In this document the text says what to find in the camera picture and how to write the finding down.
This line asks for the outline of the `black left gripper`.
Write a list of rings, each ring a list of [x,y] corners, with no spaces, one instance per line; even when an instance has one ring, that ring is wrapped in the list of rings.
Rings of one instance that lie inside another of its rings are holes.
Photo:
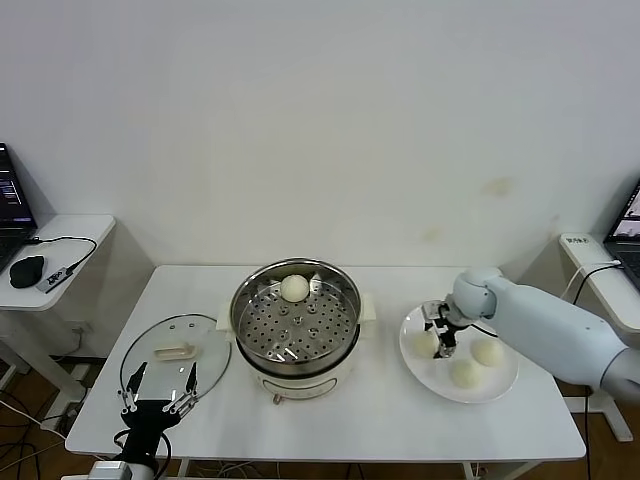
[[[131,374],[126,385],[118,391],[123,401],[122,420],[126,425],[126,439],[119,459],[128,463],[155,463],[160,443],[172,455],[171,443],[166,431],[177,426],[179,414],[187,414],[198,402],[197,364],[193,363],[181,393],[168,400],[139,400],[137,395],[147,364],[142,363]]]

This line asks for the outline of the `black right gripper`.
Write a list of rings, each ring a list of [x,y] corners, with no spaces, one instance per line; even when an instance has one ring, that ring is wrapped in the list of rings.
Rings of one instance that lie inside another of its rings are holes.
[[[450,358],[456,350],[456,333],[467,329],[471,325],[471,320],[467,318],[453,301],[445,300],[438,307],[438,312],[446,326],[436,327],[435,319],[424,321],[424,331],[428,332],[434,328],[434,334],[438,340],[438,346],[434,359]]]

